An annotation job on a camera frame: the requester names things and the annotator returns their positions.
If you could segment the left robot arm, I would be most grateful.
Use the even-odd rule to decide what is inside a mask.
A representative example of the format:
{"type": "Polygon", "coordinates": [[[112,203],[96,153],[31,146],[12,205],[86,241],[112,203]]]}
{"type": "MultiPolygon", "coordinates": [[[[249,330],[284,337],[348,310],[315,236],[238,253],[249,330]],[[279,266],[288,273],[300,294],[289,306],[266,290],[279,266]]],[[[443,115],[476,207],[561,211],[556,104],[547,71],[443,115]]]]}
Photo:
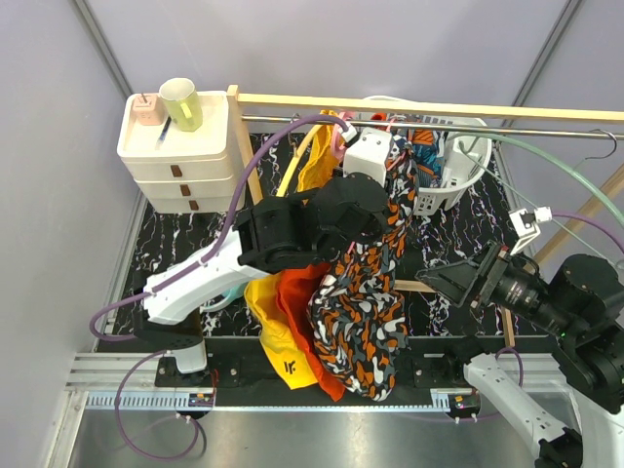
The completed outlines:
{"type": "Polygon", "coordinates": [[[385,182],[351,173],[240,211],[210,245],[147,278],[135,337],[170,353],[185,383],[203,384],[211,363],[202,305],[252,280],[332,260],[351,243],[379,240],[388,229],[388,201],[385,182]]]}

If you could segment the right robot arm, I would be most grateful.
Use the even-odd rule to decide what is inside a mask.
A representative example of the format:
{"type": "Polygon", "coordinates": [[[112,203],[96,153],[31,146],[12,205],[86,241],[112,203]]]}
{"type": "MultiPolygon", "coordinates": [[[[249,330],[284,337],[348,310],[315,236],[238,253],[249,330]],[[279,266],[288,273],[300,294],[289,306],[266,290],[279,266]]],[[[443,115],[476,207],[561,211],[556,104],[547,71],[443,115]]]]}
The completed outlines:
{"type": "Polygon", "coordinates": [[[569,256],[551,281],[528,256],[490,242],[471,257],[417,272],[417,279],[455,306],[491,303],[549,335],[551,355],[577,404],[573,429],[537,404],[475,336],[446,349],[443,375],[469,384],[516,430],[537,467],[623,464],[623,285],[603,258],[569,256]]]}

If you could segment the blue patterned shorts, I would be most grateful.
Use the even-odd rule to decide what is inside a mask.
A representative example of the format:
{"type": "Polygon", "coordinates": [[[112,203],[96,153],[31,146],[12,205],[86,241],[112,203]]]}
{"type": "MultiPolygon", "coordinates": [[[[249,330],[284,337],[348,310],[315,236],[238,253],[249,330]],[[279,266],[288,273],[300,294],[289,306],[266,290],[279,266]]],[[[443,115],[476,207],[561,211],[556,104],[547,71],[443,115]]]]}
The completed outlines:
{"type": "Polygon", "coordinates": [[[408,155],[416,165],[419,186],[439,188],[445,163],[443,135],[432,130],[405,129],[392,134],[401,147],[408,147],[408,155]]]}

